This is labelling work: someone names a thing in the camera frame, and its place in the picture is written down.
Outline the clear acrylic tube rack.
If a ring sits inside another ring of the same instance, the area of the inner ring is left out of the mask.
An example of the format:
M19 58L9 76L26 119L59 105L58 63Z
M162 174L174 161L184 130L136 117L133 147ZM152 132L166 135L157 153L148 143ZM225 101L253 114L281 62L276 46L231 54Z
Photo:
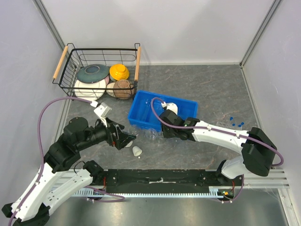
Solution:
M223 127L223 128L228 128L228 129L234 128L231 122L220 122L220 121L218 121L216 123L216 126Z

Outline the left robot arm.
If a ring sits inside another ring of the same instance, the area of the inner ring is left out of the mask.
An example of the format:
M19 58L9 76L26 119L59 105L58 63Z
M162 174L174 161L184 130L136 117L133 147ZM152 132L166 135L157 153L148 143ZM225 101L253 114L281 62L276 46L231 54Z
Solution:
M10 226L43 226L50 215L76 191L103 181L103 168L95 161L87 161L71 179L51 190L81 158L82 150L100 142L107 142L121 150L136 139L135 135L123 130L123 125L110 119L105 121L106 124L103 124L97 120L95 127L92 127L85 118L76 117L65 126L63 134L43 156L38 174L24 193L14 203L3 206L2 212L9 218Z

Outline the small glass bottle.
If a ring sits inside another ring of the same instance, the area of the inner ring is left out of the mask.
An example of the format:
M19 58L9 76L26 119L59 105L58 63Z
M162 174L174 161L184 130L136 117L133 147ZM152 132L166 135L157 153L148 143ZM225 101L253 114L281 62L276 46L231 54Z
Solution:
M157 142L159 143L159 144L162 144L162 143L164 143L164 136L163 136L163 133L162 132L158 132L158 134L157 134Z

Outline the blue plastic divided bin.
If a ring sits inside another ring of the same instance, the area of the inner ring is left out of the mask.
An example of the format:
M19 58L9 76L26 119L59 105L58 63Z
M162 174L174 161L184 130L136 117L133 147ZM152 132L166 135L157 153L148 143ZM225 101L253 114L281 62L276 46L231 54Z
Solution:
M188 117L195 118L197 116L198 103L195 101L140 90L136 93L128 114L128 120L131 125L141 129L161 131L161 124L152 112L150 105L151 100L155 97L162 99L166 103L176 104L178 107L177 114L184 120Z

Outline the glass conical flask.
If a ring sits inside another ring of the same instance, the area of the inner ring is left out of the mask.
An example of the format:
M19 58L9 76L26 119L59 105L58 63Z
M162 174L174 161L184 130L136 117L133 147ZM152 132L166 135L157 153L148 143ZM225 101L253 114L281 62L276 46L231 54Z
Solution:
M154 129L148 129L145 131L145 137L150 141L157 141L158 139L158 132Z

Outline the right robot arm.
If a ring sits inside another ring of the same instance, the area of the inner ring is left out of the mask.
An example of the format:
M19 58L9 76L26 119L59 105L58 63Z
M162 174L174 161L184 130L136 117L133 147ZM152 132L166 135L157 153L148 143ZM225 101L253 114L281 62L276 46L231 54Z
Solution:
M277 148L260 128L253 127L250 131L224 129L196 118L183 120L171 110L165 110L159 118L165 138L211 143L239 154L220 163L215 173L218 184L227 185L246 173L268 176Z

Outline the white plastic cup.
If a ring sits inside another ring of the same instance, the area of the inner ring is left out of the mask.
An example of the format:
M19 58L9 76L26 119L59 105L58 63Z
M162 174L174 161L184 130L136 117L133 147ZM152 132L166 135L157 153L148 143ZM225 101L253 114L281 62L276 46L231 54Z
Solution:
M133 148L132 148L132 152L133 152L133 155L135 156L135 157L138 157L139 155L141 155L142 154L142 150L141 150L141 148L139 148L138 146L134 146Z

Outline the glass petri dish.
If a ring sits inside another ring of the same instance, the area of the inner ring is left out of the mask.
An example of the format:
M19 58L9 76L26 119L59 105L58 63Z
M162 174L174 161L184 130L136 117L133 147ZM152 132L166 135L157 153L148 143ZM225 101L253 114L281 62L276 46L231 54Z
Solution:
M142 129L140 129L139 127L137 127L136 125L131 125L130 128L129 128L129 132L132 134L132 135L135 135L135 136L140 136L143 132L142 132Z

